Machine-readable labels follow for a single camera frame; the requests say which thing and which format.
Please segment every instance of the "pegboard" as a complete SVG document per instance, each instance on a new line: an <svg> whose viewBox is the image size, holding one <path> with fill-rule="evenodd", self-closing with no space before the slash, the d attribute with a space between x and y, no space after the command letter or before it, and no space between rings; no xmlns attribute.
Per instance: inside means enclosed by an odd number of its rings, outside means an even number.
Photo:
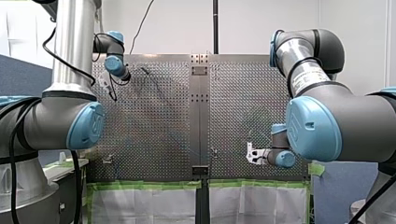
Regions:
<svg viewBox="0 0 396 224"><path fill-rule="evenodd" d="M250 132L255 148L271 146L271 126L285 123L286 79L268 56L214 55L210 60L209 150L211 178L303 180L307 163L291 169L247 162Z"/></svg>
<svg viewBox="0 0 396 224"><path fill-rule="evenodd" d="M245 158L248 132L254 147L269 147L271 125L285 121L286 81L268 56L208 55L204 64L191 57L199 56L126 55L132 79L114 85L119 100L93 88L106 122L89 155L88 181L191 180L199 164L210 165L210 178L303 180L300 158L289 170ZM104 71L102 58L92 73Z"/></svg>
<svg viewBox="0 0 396 224"><path fill-rule="evenodd" d="M198 153L190 150L189 56L124 60L132 78L125 86L114 84L116 103L94 88L106 119L90 154L88 180L190 180L191 157ZM104 71L103 60L93 65L96 77Z"/></svg>

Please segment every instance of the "wire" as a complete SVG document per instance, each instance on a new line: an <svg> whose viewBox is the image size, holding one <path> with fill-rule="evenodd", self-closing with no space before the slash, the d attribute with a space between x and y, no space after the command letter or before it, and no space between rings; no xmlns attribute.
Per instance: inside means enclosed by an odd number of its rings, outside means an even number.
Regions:
<svg viewBox="0 0 396 224"><path fill-rule="evenodd" d="M146 19L147 15L149 14L149 9L151 8L151 5L153 2L154 2L154 0L151 0L151 2L148 4L148 9L146 10L145 16L143 17L143 20L140 22L139 29L137 30L137 33L134 36L134 40L132 42L132 46L131 46L131 50L129 51L129 54L132 54L132 51L134 50L134 42L136 41L137 37L140 34L140 30L142 29L143 22L145 22L145 19Z"/></svg>
<svg viewBox="0 0 396 224"><path fill-rule="evenodd" d="M70 152L72 153L73 164L74 164L74 168L75 168L75 179L76 179L76 211L75 211L73 223L78 224L80 213L81 213L81 194L82 194L81 172L79 169L77 152L75 150L70 150Z"/></svg>
<svg viewBox="0 0 396 224"><path fill-rule="evenodd" d="M110 77L110 85L111 85L111 89L112 91L110 91L108 93L108 95L110 96L110 98L114 101L117 102L117 94L116 94L116 90L114 89L114 85L113 85L113 77L111 76L110 73L108 73L108 76Z"/></svg>
<svg viewBox="0 0 396 224"><path fill-rule="evenodd" d="M20 128L21 123L24 121L24 118L29 113L30 109L40 102L41 102L40 98L32 97L32 98L28 98L26 100L18 101L17 103L12 104L10 106L7 106L7 107L3 108L0 112L0 119L2 119L6 114L8 114L10 111L15 109L16 107L18 107L20 105L28 104L26 109L23 111L23 113L18 118L18 120L15 124L15 127L13 128L11 135L9 137L9 141L8 141L9 161L10 161L10 165L11 165L11 216L12 216L12 221L14 224L20 223L18 221L18 215L17 215L17 166L16 166L16 162L15 162L14 140L15 140L15 136L17 134L17 130Z"/></svg>
<svg viewBox="0 0 396 224"><path fill-rule="evenodd" d="M43 42L43 49L44 49L48 54L50 54L53 58L55 58L56 60L58 60L59 62L63 63L63 64L66 65L67 67L73 69L74 71L77 71L77 72L81 73L83 76L89 78L89 79L92 81L91 86L93 86L93 85L95 84L96 80L95 80L95 78L94 78L92 75L90 75L90 74L88 74L88 73L82 71L81 69L76 68L75 66L73 66L73 65L70 64L70 63L68 63L67 61L65 61L64 59L62 59L61 57L59 57L58 55L56 55L54 52L50 51L50 50L47 48L47 44L48 44L48 43L51 41L51 39L55 36L55 31L56 31L56 27L53 28L52 34L49 36L49 38L46 39L46 40Z"/></svg>
<svg viewBox="0 0 396 224"><path fill-rule="evenodd" d="M366 204L359 210L359 212L349 221L349 224L356 224L359 221L359 218L367 211L367 209L373 205L373 203L381 197L382 194L385 193L394 183L396 182L396 174L394 174L388 181L385 183L381 189L379 189L373 197L371 197Z"/></svg>
<svg viewBox="0 0 396 224"><path fill-rule="evenodd" d="M94 40L93 40L93 48L94 48L94 50L95 50L96 52L99 52L97 58L94 59L94 60L92 60L93 63L96 63L96 62L99 60L100 55L101 55L101 52L102 52L102 41L100 40L100 38L98 37L97 34L94 34L94 38L93 38L93 39L94 39ZM96 48L95 40L97 40L98 43L99 43L99 50Z"/></svg>

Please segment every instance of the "blue cap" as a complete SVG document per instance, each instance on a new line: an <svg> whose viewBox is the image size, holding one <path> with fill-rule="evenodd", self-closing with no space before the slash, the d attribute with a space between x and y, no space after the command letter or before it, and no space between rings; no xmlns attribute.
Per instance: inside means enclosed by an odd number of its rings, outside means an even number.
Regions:
<svg viewBox="0 0 396 224"><path fill-rule="evenodd" d="M271 134L282 133L286 130L286 124L273 124L273 126L271 127Z"/></svg>
<svg viewBox="0 0 396 224"><path fill-rule="evenodd" d="M291 148L303 158L335 161L341 154L342 137L332 112L309 96L291 100L286 109Z"/></svg>
<svg viewBox="0 0 396 224"><path fill-rule="evenodd" d="M0 106L9 105L28 96L0 96Z"/></svg>
<svg viewBox="0 0 396 224"><path fill-rule="evenodd" d="M386 87L386 88L382 89L381 91L389 92L389 93L396 93L396 87Z"/></svg>
<svg viewBox="0 0 396 224"><path fill-rule="evenodd" d="M105 112L98 102L92 102L79 111L66 139L68 149L93 147L102 134Z"/></svg>
<svg viewBox="0 0 396 224"><path fill-rule="evenodd" d="M105 59L105 69L111 75L114 75L116 77L122 77L124 75L125 68L123 65L123 61L119 57L115 55L110 55Z"/></svg>
<svg viewBox="0 0 396 224"><path fill-rule="evenodd" d="M114 38L118 39L120 42L123 43L123 34L118 31L109 31L107 32L108 35L113 36Z"/></svg>
<svg viewBox="0 0 396 224"><path fill-rule="evenodd" d="M285 150L277 154L275 163L276 166L290 168L296 163L296 156L292 152Z"/></svg>

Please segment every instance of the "silver robot arm segment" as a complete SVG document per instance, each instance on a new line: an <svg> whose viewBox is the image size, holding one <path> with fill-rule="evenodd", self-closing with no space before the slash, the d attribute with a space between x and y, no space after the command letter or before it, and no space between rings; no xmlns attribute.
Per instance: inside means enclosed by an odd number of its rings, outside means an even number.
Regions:
<svg viewBox="0 0 396 224"><path fill-rule="evenodd" d="M92 71L94 13L101 3L59 0L54 53L74 68L54 60L42 99L0 97L0 223L59 223L58 187L48 183L37 151L90 148L101 136L104 109L92 81L77 70Z"/></svg>
<svg viewBox="0 0 396 224"><path fill-rule="evenodd" d="M277 32L271 65L288 80L287 129L291 148L317 161L395 161L396 107L390 90L354 95L332 75L344 49L331 32Z"/></svg>

